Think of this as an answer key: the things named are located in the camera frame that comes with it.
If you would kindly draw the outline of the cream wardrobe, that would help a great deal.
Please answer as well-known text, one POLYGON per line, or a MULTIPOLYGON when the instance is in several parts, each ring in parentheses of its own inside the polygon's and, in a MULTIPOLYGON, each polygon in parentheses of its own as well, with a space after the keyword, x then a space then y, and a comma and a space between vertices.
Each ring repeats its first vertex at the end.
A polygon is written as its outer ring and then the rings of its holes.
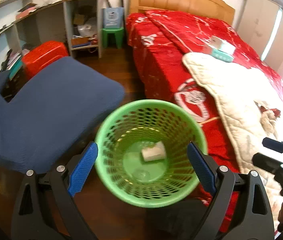
POLYGON ((271 0, 246 0, 238 35, 283 77, 283 9, 271 0))

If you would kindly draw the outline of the teal tissue box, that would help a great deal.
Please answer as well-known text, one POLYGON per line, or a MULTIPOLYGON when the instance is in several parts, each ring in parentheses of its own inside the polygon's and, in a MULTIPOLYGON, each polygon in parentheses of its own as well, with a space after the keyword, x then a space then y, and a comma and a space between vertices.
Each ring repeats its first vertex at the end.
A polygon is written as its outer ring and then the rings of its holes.
POLYGON ((210 53, 210 55, 218 60, 224 61, 224 62, 233 62, 234 57, 228 53, 225 53, 223 51, 213 49, 210 53))

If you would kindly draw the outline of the red bed duvet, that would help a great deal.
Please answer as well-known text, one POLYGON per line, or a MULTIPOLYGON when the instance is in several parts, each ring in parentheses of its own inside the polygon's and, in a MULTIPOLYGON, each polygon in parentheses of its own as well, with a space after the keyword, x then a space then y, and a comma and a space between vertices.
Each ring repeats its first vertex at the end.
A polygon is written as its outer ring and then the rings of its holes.
POLYGON ((242 173, 214 98, 197 84, 182 57, 187 53, 210 55, 213 49, 207 48, 205 42, 217 36, 236 47, 233 63, 261 70, 282 101, 283 78, 263 63, 255 50, 222 20, 182 11, 149 10, 130 14, 126 30, 146 96, 182 107, 201 125, 208 154, 216 163, 242 173))

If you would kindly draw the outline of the green plastic stool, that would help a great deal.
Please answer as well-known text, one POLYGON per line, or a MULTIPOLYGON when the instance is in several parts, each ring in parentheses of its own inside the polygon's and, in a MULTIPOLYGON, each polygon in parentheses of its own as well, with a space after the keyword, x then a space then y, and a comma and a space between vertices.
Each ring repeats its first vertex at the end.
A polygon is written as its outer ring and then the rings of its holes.
POLYGON ((109 45, 109 40, 112 39, 116 44, 116 48, 121 49, 123 46, 124 28, 123 27, 112 28, 112 29, 103 28, 102 36, 103 36, 104 48, 107 48, 107 46, 109 45))

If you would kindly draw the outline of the green mesh trash basket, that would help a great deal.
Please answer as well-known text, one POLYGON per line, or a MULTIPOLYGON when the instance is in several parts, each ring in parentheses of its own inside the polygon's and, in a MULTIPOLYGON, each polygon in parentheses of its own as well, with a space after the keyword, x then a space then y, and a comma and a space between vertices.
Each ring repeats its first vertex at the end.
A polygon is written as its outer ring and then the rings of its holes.
POLYGON ((97 132, 96 171, 123 202, 168 206, 199 184, 187 156, 191 142, 208 152, 201 126, 181 107, 161 100, 130 102, 112 112, 97 132))

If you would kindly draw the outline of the white tissue pack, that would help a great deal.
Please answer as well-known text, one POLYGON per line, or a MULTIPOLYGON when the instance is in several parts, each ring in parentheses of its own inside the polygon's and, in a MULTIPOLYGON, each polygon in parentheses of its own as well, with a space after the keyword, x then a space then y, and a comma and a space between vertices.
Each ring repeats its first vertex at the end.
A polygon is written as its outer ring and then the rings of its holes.
POLYGON ((211 36, 208 42, 205 42, 205 46, 207 48, 216 49, 229 55, 233 55, 236 49, 234 45, 217 36, 211 36))

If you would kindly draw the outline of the grey shelving unit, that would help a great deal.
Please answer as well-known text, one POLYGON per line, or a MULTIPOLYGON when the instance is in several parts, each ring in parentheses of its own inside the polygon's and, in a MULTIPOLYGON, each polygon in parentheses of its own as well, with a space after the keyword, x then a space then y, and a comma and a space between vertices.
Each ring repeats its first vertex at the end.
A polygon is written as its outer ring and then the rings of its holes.
POLYGON ((15 60, 48 41, 64 43, 68 54, 102 52, 101 0, 61 0, 35 8, 28 15, 0 27, 1 64, 11 52, 15 60))

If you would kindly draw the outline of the red orange snack wrapper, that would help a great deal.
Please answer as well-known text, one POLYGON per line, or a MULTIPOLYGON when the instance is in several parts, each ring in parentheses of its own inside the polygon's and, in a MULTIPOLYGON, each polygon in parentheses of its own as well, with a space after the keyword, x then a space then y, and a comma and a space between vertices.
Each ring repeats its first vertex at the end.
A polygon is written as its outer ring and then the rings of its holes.
POLYGON ((275 116, 276 118, 279 118, 280 115, 281 115, 281 111, 280 111, 279 109, 277 109, 277 108, 268 108, 268 107, 262 105, 262 104, 259 103, 259 102, 256 102, 256 105, 257 105, 257 107, 259 108, 259 110, 260 110, 261 113, 271 111, 271 112, 273 112, 273 114, 274 114, 274 116, 275 116))

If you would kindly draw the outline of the blue upholstered chair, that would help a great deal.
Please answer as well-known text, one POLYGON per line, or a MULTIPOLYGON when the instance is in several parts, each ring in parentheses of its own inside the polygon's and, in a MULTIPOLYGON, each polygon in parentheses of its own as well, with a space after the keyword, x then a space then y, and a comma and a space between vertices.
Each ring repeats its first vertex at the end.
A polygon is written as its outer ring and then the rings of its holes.
POLYGON ((124 87, 66 56, 0 95, 0 166, 45 173, 122 102, 124 87))

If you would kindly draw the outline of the blue paper bag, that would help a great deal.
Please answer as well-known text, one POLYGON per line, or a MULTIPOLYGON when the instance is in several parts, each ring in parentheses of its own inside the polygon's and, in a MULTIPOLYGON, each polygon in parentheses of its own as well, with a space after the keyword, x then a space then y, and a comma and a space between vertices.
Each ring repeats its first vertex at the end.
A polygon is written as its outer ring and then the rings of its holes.
POLYGON ((123 26, 124 8, 111 7, 103 9, 103 27, 105 29, 118 29, 123 26))

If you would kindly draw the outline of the red suitcase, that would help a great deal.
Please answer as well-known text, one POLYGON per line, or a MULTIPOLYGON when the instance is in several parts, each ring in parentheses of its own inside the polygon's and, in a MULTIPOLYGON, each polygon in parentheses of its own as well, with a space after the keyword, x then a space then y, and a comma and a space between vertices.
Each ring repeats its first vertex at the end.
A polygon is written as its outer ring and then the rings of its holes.
POLYGON ((25 75, 30 80, 49 64, 68 55, 64 43, 47 41, 22 57, 25 75))

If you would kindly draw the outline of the white quilted blanket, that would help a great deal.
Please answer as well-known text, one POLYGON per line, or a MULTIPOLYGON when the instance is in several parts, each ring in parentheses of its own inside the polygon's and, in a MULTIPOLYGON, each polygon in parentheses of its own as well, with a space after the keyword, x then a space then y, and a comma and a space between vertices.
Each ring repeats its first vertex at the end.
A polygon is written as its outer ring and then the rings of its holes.
POLYGON ((276 119, 276 140, 283 141, 283 101, 261 70, 223 62, 203 53, 187 53, 182 62, 197 84, 214 98, 242 173, 256 168, 252 164, 256 153, 283 162, 282 153, 262 145, 262 140, 268 136, 261 126, 261 112, 256 102, 281 111, 276 119))

